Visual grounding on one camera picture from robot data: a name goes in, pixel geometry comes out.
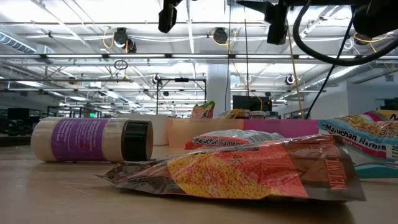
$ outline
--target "label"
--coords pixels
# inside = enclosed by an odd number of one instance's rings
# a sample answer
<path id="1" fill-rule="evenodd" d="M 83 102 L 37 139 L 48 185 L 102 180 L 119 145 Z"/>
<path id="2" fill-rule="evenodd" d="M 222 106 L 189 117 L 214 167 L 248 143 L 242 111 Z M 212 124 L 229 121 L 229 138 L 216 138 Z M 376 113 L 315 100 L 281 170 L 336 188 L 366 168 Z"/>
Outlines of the label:
<path id="1" fill-rule="evenodd" d="M 58 161 L 106 161 L 102 137 L 109 119 L 65 118 L 55 126 L 51 148 Z"/>

